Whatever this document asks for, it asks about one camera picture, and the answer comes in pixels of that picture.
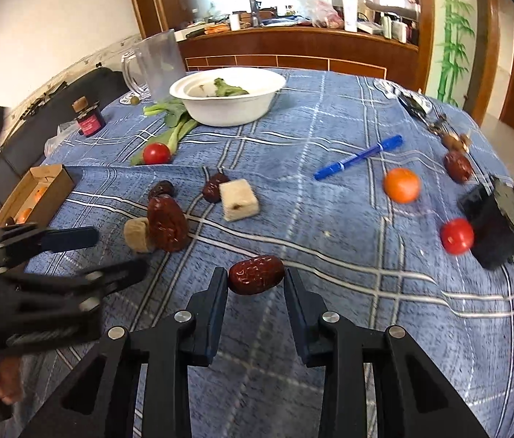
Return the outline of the person's left hand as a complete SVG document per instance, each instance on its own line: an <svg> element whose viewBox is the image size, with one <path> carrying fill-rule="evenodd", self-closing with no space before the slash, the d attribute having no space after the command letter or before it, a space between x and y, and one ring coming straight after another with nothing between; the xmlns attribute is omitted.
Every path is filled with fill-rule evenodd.
<svg viewBox="0 0 514 438"><path fill-rule="evenodd" d="M0 399L5 404L14 404L23 397L22 358L0 359Z"/></svg>

